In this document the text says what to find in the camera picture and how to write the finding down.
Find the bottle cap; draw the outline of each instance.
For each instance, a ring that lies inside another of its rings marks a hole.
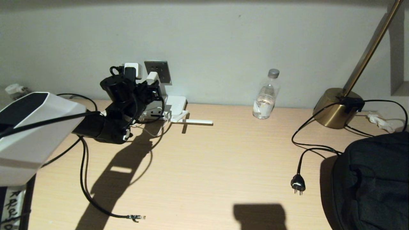
[[[8,94],[15,94],[15,93],[18,93],[18,92],[20,92],[20,93],[24,92],[23,89],[24,89],[23,86],[20,86],[19,84],[16,83],[16,84],[9,85],[4,90],[6,90],[6,92]]]
[[[280,74],[280,71],[278,69],[270,69],[268,71],[268,77],[269,78],[275,79],[275,78],[279,77],[279,74]]]

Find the cable connector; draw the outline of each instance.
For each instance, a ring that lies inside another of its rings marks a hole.
[[[291,180],[291,187],[294,189],[294,194],[300,191],[300,196],[306,189],[304,178],[300,174],[296,174]]]
[[[140,215],[128,215],[126,218],[132,219],[133,222],[139,223],[137,220],[144,220],[146,216],[140,216]]]
[[[365,105],[365,101],[362,98],[341,97],[339,100],[341,104],[345,106],[344,112],[346,113],[350,113],[351,111],[361,112]]]

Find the black cable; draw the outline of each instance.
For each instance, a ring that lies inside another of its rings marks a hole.
[[[159,97],[158,99],[162,102],[162,111],[161,111],[160,115],[155,120],[151,120],[151,121],[147,121],[147,122],[141,122],[141,121],[137,120],[136,123],[138,123],[138,124],[150,124],[150,123],[154,123],[154,122],[158,121],[160,118],[163,117],[163,112],[165,111],[165,100],[163,100],[163,97]]]
[[[63,96],[63,95],[71,95],[71,96],[76,96],[76,97],[82,97],[83,99],[86,99],[86,100],[92,102],[94,104],[95,111],[98,111],[97,104],[91,98],[88,98],[88,97],[80,95],[80,94],[75,94],[75,93],[60,93],[60,94],[57,94],[57,96]]]
[[[16,220],[18,220],[18,219],[21,219],[22,217],[27,216],[27,215],[29,215],[30,213],[31,213],[31,210],[28,211],[28,212],[25,212],[25,213],[21,214],[20,216],[16,216],[16,217],[13,217],[13,218],[5,219],[5,220],[3,220],[3,221],[0,222],[0,225],[2,225],[2,224],[4,224],[4,223],[8,223],[8,222],[11,222],[11,221],[16,221]]]
[[[332,104],[329,104],[327,106],[325,106],[324,108],[320,109],[318,112],[316,112],[315,114],[312,115],[312,117],[310,117],[306,122],[304,122],[304,124],[302,124],[296,131],[295,133],[292,135],[291,137],[291,142],[297,146],[299,145],[305,145],[305,146],[320,146],[320,147],[324,147],[324,148],[328,148],[329,150],[331,150],[333,153],[336,153],[337,150],[335,150],[334,148],[330,147],[330,146],[326,146],[326,145],[321,145],[321,144],[304,144],[304,143],[298,143],[296,141],[294,141],[294,137],[296,136],[296,134],[302,129],[304,128],[315,116],[317,116],[319,113],[321,113],[322,111],[326,110],[327,108],[333,106],[333,105],[338,105],[341,104],[341,102],[335,102]]]
[[[134,222],[137,222],[137,219],[145,219],[145,216],[140,216],[140,215],[127,215],[127,216],[122,216],[122,215],[116,215],[113,214],[101,206],[99,206],[93,199],[92,197],[87,193],[85,190],[85,187],[87,186],[84,184],[83,181],[83,170],[84,170],[84,162],[85,162],[85,155],[89,154],[88,151],[88,145],[87,142],[84,140],[82,136],[78,136],[78,138],[81,140],[82,145],[83,145],[83,155],[82,155],[82,161],[81,161],[81,169],[80,169],[80,184],[81,184],[81,190],[84,193],[85,198],[92,204],[96,209],[98,209],[100,212],[104,213],[105,215],[116,217],[116,218],[126,218],[126,219],[132,219]]]
[[[116,66],[111,66],[111,68],[109,68],[109,72],[112,74],[112,76],[115,75],[114,72],[113,72],[113,69],[115,69],[115,70],[118,71],[118,73],[119,73],[118,67],[116,67]]]
[[[53,123],[57,123],[57,122],[63,122],[63,121],[67,121],[67,120],[72,120],[72,119],[76,119],[76,118],[80,118],[80,117],[90,116],[90,115],[94,115],[94,114],[100,114],[100,112],[92,111],[92,112],[86,112],[86,113],[79,113],[79,114],[74,114],[74,115],[69,115],[69,116],[64,116],[64,117],[57,117],[57,118],[53,118],[53,119],[49,119],[49,120],[45,120],[45,121],[41,121],[41,122],[36,122],[36,123],[24,125],[24,126],[21,126],[21,127],[18,127],[18,128],[9,129],[7,131],[4,131],[2,134],[0,134],[0,139],[4,138],[4,137],[7,137],[7,136],[10,136],[10,135],[13,135],[15,133],[23,132],[23,131],[33,129],[33,128],[38,128],[40,126],[53,124]]]
[[[88,97],[86,97],[86,96],[83,96],[83,95],[80,95],[80,94],[75,94],[75,93],[60,93],[60,94],[57,94],[57,96],[63,96],[63,95],[71,95],[71,96],[76,96],[76,97],[82,97],[82,98],[84,98],[84,99],[86,99],[86,100],[92,102],[92,103],[94,104],[95,111],[98,111],[97,104],[96,104],[92,99],[90,99],[90,98],[88,98]],[[62,157],[63,155],[65,155],[67,152],[69,152],[76,144],[78,144],[79,141],[80,141],[80,139],[78,138],[77,141],[75,141],[70,147],[68,147],[68,149],[66,149],[66,150],[65,150],[64,152],[62,152],[60,155],[58,155],[58,156],[54,157],[53,159],[51,159],[51,160],[47,161],[46,163],[44,163],[44,164],[41,166],[41,168],[44,168],[45,166],[47,166],[47,165],[53,163],[54,161],[58,160],[60,157]]]
[[[408,113],[406,112],[406,109],[399,103],[395,102],[395,101],[390,101],[390,100],[366,100],[364,102],[373,102],[373,101],[382,101],[382,102],[393,102],[397,105],[399,105],[401,107],[401,109],[403,110],[403,112],[405,113],[405,124],[403,125],[403,130],[402,132],[406,131],[407,128],[407,124],[408,124]]]
[[[351,126],[349,126],[349,125],[345,125],[345,127],[347,127],[347,128],[350,128],[350,129],[352,129],[352,130],[354,130],[355,132],[359,132],[360,134],[364,134],[364,135],[367,135],[367,136],[370,136],[370,137],[374,137],[374,135],[371,135],[371,134],[368,134],[368,133],[364,133],[364,132],[362,132],[362,131],[360,131],[360,130],[357,130],[357,129],[355,129],[355,128],[352,128]]]
[[[135,94],[132,93],[131,95],[132,95],[133,101],[134,101],[134,103],[135,103],[135,113],[133,114],[133,116],[131,117],[131,119],[129,120],[129,122],[128,122],[128,123],[126,124],[126,126],[124,127],[124,130],[126,130],[130,125],[132,125],[132,121],[134,121],[134,120],[136,119],[136,116],[137,116],[137,114],[138,114],[138,102],[136,101]]]
[[[44,164],[41,166],[41,168],[44,168],[45,166],[47,166],[47,165],[53,163],[54,161],[58,160],[60,157],[62,157],[63,155],[65,155],[65,154],[66,154],[67,152],[69,152],[76,144],[78,144],[78,142],[79,142],[80,140],[81,140],[81,139],[78,138],[70,147],[68,147],[68,149],[66,149],[66,150],[65,150],[64,152],[62,152],[60,155],[58,155],[58,156],[54,157],[53,159],[51,159],[51,160],[47,161],[46,163],[44,163]]]
[[[300,173],[301,173],[301,164],[302,164],[302,161],[303,161],[303,156],[304,156],[304,154],[305,154],[306,152],[308,152],[308,151],[313,151],[313,150],[323,150],[323,151],[335,153],[337,156],[339,156],[340,154],[342,154],[342,152],[340,152],[340,151],[335,151],[335,152],[333,152],[333,151],[331,151],[331,150],[329,150],[329,149],[324,149],[324,148],[309,148],[309,149],[306,149],[306,150],[301,154],[300,161],[298,162],[297,174],[300,174]]]

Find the two-prong plug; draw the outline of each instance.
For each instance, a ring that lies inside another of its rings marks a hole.
[[[300,174],[297,173],[292,178],[291,187],[294,189],[294,193],[297,193],[297,191],[300,191],[300,196],[303,194],[303,192],[306,189],[306,185],[305,185],[303,177]]]

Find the wall outlet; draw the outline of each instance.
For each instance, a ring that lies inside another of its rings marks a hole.
[[[172,84],[167,61],[145,61],[145,67],[148,75],[150,72],[157,72],[160,83]]]

